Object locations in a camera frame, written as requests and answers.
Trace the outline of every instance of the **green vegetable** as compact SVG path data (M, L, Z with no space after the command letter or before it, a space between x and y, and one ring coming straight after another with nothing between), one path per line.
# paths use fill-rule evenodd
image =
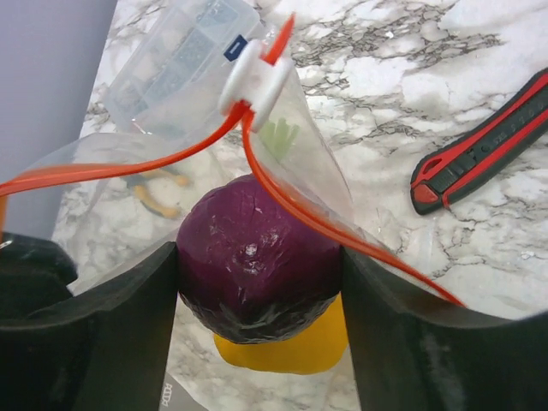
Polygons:
M259 131L259 138L266 150L279 162L289 152L289 148L299 133L299 126L288 125L285 118L275 124L267 122Z

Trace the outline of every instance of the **plastic container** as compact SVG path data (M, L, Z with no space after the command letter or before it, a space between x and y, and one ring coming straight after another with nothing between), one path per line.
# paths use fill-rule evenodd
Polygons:
M224 82L247 41L264 33L242 0L175 0L115 78L104 106L121 131L189 146L194 131L210 133L223 121L217 99Z

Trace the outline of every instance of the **marble countertop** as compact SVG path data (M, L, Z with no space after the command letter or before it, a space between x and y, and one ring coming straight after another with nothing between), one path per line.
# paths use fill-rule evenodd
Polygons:
M119 0L82 135L114 130L101 96L166 3ZM348 180L356 223L476 310L515 319L545 309L546 136L450 211L417 216L408 184L423 156L484 121L548 66L546 0L281 0L268 11L274 22L297 13L291 53ZM221 140L214 153L231 175L248 172L238 139ZM142 246L160 224L114 187L95 211L108 211L107 223L82 228L75 221L88 212L82 204L93 200L93 184L65 199L58 234L88 278L115 256L133 256L116 240L121 232L132 230ZM312 377L236 369L218 357L211 333L177 308L169 371L211 411L357 411L348 367Z

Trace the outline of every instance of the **box cutter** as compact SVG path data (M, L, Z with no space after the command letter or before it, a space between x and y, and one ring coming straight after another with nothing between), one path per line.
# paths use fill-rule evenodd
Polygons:
M548 68L499 111L457 141L420 160L411 201L420 215L449 206L491 180L548 131Z

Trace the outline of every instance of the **yellow bell pepper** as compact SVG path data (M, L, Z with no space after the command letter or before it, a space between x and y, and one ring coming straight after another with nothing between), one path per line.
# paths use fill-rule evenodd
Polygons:
M221 357L232 366L301 375L329 370L348 346L340 295L312 325L289 340L234 344L218 335L213 339Z

